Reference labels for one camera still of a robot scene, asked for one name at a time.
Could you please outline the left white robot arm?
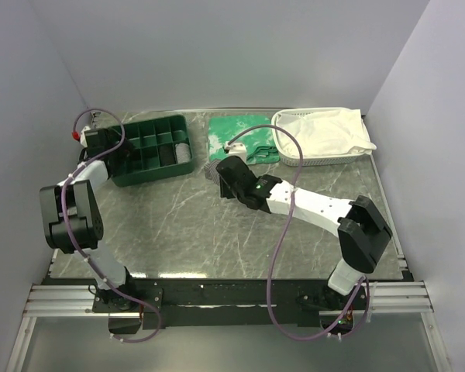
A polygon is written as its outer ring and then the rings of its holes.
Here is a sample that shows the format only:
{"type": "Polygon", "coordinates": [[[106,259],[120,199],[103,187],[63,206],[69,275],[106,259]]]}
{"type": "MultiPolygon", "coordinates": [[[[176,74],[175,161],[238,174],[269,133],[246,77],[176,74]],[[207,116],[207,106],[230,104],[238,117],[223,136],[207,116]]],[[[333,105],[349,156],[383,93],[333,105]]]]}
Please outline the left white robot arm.
{"type": "Polygon", "coordinates": [[[104,226],[95,189],[102,186],[135,150],[120,128],[74,132],[82,149],[74,172],[40,189],[47,245],[78,258],[96,280],[95,298],[121,312],[138,306],[139,292],[128,269],[102,242],[104,226]]]}

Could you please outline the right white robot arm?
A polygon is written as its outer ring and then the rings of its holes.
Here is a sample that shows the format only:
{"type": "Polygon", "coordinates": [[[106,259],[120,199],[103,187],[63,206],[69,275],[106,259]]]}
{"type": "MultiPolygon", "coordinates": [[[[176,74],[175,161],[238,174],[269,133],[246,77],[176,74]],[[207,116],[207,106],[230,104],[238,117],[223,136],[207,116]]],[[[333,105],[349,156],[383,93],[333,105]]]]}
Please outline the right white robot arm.
{"type": "Polygon", "coordinates": [[[342,308],[365,274],[374,272],[393,233],[374,202],[362,195],[355,200],[331,198],[297,188],[265,174],[256,176],[238,156],[212,167],[220,196],[236,199],[252,210],[286,215],[317,226],[339,239],[342,258],[323,291],[325,303],[342,308]]]}

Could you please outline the green compartment organizer tray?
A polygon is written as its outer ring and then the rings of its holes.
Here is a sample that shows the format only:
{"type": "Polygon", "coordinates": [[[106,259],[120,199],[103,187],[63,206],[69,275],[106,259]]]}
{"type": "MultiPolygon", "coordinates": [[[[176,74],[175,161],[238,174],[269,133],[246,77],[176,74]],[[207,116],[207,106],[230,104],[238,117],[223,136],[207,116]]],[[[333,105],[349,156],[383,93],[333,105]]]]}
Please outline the green compartment organizer tray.
{"type": "Polygon", "coordinates": [[[133,146],[112,174],[113,183],[128,187],[190,174],[194,168],[191,136],[183,115],[171,115],[124,125],[133,146]]]}

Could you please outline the green white patterned underwear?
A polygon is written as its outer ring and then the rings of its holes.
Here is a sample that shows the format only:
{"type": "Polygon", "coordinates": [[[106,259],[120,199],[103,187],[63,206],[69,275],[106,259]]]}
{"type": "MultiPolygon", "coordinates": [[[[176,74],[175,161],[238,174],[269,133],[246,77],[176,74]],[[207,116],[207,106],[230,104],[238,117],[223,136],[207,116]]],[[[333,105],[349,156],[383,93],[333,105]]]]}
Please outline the green white patterned underwear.
{"type": "MultiPolygon", "coordinates": [[[[254,126],[270,125],[265,115],[232,115],[213,117],[208,122],[208,160],[226,158],[224,147],[239,133],[254,126]]],[[[273,134],[269,128],[253,129],[236,142],[246,147],[246,163],[273,164],[280,161],[273,134]]]]}

